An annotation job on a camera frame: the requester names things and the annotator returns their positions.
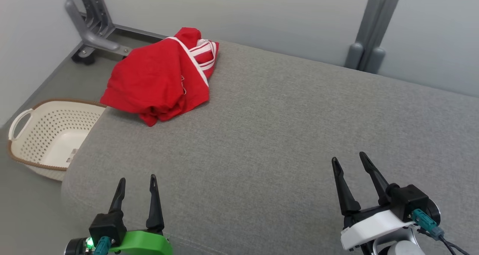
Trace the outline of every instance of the metal stand leg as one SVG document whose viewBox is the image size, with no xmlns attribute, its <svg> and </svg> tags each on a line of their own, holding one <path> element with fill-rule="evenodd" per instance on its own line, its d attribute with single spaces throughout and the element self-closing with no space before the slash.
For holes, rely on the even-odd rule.
<svg viewBox="0 0 479 255">
<path fill-rule="evenodd" d="M 399 0 L 368 0 L 356 42 L 349 47 L 344 66 L 377 74 L 385 57 L 380 47 Z"/>
<path fill-rule="evenodd" d="M 65 9 L 84 43 L 74 58 L 88 58 L 95 49 L 106 50 L 126 57 L 132 50 L 130 47 L 106 39 L 115 30 L 115 26 L 103 0 L 82 1 L 86 10 L 85 18 L 82 17 L 73 0 L 67 0 L 65 3 Z"/>
</svg>

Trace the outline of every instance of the green led light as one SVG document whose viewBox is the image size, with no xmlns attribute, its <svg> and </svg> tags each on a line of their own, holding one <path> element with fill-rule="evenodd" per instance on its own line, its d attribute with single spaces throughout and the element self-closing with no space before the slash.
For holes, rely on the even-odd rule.
<svg viewBox="0 0 479 255">
<path fill-rule="evenodd" d="M 93 239 L 91 237 L 87 238 L 87 247 L 88 249 L 94 248 Z"/>
</svg>

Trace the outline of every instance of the gray fabric cushion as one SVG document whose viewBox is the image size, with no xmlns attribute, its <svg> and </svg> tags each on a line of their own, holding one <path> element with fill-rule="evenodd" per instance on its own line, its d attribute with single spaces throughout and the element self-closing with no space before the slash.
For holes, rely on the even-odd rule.
<svg viewBox="0 0 479 255">
<path fill-rule="evenodd" d="M 447 239 L 479 249 L 479 99 L 229 42 L 210 89 L 209 103 L 154 127 L 107 109 L 67 171 L 67 211 L 89 226 L 125 177 L 125 225 L 143 229 L 154 173 L 175 254 L 347 254 L 330 160 L 375 206 L 365 151 L 441 207 Z"/>
</svg>

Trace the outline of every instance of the white plastic basket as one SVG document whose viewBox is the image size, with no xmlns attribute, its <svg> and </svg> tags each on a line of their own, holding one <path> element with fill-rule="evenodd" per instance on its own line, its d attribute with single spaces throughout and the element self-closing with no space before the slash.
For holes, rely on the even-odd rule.
<svg viewBox="0 0 479 255">
<path fill-rule="evenodd" d="M 105 110 L 93 101 L 46 100 L 15 118 L 8 133 L 8 152 L 38 174 L 62 181 L 76 151 Z M 22 118 L 30 118 L 14 136 Z"/>
</svg>

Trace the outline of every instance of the teal connector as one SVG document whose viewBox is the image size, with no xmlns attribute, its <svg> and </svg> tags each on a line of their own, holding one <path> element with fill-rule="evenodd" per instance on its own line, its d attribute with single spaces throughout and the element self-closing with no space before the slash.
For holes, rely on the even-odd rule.
<svg viewBox="0 0 479 255">
<path fill-rule="evenodd" d="M 108 236 L 102 236 L 96 245 L 94 255 L 107 255 L 110 248 L 112 247 L 112 242 Z"/>
<path fill-rule="evenodd" d="M 412 211 L 412 220 L 426 230 L 434 240 L 438 241 L 444 236 L 443 229 L 421 209 Z"/>
<path fill-rule="evenodd" d="M 412 211 L 412 220 L 428 232 L 437 227 L 436 222 L 421 209 Z"/>
</svg>

